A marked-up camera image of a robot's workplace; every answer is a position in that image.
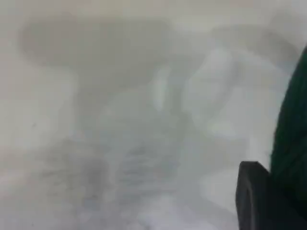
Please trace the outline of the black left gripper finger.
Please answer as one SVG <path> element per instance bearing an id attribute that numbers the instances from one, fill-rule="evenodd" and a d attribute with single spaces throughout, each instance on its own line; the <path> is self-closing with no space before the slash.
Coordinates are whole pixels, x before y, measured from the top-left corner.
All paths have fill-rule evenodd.
<path id="1" fill-rule="evenodd" d="M 240 230 L 305 230 L 307 218 L 273 182 L 257 161 L 242 161 L 236 186 Z"/>

